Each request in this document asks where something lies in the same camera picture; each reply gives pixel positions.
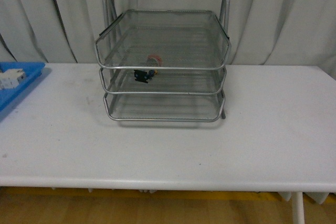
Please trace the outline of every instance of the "curtain fold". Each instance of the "curtain fold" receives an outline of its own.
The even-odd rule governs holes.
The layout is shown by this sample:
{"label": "curtain fold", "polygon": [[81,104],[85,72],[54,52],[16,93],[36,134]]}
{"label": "curtain fold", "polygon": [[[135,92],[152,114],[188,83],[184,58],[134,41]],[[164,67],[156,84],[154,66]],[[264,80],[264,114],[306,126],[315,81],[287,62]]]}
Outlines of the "curtain fold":
{"label": "curtain fold", "polygon": [[4,45],[0,42],[0,62],[12,62],[15,61],[15,59],[10,55],[10,53],[6,50]]}
{"label": "curtain fold", "polygon": [[[128,8],[210,9],[221,0],[115,0]],[[336,0],[231,0],[228,63],[317,65],[336,79]],[[95,62],[102,0],[0,0],[0,34],[18,61]],[[13,57],[0,45],[0,60]]]}
{"label": "curtain fold", "polygon": [[53,0],[20,0],[20,2],[33,30],[31,39],[41,57],[48,62],[75,62]]}

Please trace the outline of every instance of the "metal mesh desk organizer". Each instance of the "metal mesh desk organizer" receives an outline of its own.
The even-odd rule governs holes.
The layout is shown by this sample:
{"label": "metal mesh desk organizer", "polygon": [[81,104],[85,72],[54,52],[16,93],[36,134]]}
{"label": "metal mesh desk organizer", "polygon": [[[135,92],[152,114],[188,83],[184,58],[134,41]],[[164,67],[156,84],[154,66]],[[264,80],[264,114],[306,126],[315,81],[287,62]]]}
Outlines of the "metal mesh desk organizer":
{"label": "metal mesh desk organizer", "polygon": [[229,1],[222,0],[218,19],[208,10],[128,9],[117,17],[114,0],[103,0],[106,29],[95,51],[108,116],[116,121],[224,119]]}

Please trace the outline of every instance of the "wooden floor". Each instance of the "wooden floor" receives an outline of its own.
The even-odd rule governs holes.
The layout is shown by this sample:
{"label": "wooden floor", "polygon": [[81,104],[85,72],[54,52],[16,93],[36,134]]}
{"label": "wooden floor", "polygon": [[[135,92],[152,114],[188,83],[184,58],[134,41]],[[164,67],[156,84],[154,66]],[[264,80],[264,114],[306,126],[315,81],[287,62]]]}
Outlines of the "wooden floor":
{"label": "wooden floor", "polygon": [[[335,224],[336,196],[305,197],[307,224]],[[0,223],[292,223],[276,193],[1,188]]]}

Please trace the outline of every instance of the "blue plastic container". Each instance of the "blue plastic container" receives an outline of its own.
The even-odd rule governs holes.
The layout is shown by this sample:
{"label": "blue plastic container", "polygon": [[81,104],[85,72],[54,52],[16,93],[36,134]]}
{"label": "blue plastic container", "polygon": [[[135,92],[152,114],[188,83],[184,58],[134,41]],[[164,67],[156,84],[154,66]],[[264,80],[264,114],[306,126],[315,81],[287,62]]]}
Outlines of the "blue plastic container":
{"label": "blue plastic container", "polygon": [[5,72],[11,68],[22,68],[26,72],[26,79],[14,89],[0,90],[0,111],[12,102],[23,90],[25,90],[37,77],[45,64],[43,62],[0,62],[0,69]]}

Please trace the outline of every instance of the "table top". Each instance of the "table top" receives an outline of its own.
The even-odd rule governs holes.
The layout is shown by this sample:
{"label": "table top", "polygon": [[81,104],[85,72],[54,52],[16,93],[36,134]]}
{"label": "table top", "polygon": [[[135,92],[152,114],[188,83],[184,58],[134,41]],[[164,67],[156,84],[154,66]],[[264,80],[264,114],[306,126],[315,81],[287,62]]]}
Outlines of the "table top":
{"label": "table top", "polygon": [[47,64],[0,113],[0,186],[336,191],[336,81],[227,66],[226,119],[115,122],[97,64]]}

